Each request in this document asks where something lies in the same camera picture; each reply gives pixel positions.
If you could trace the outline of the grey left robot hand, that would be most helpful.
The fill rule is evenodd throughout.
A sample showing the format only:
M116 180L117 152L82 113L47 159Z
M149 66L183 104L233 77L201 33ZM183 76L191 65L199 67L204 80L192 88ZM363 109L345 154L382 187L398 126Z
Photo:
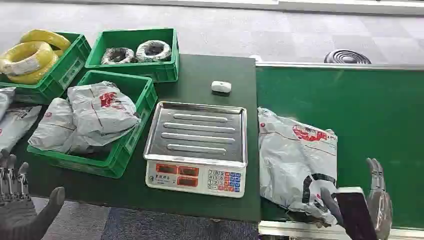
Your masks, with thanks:
M0 238L41 240L64 205L65 188L56 187L47 205L36 212L29 194L29 164L23 162L16 170L16 162L16 155L0 151Z

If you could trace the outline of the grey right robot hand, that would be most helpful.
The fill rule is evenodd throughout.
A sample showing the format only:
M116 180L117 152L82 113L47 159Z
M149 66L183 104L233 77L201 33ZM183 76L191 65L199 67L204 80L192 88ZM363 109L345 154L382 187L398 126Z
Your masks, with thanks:
M350 239L387 240L393 206L386 191L384 169L376 158L368 157L366 161L371 178L368 196L361 187L340 187L334 193L322 187L321 199Z

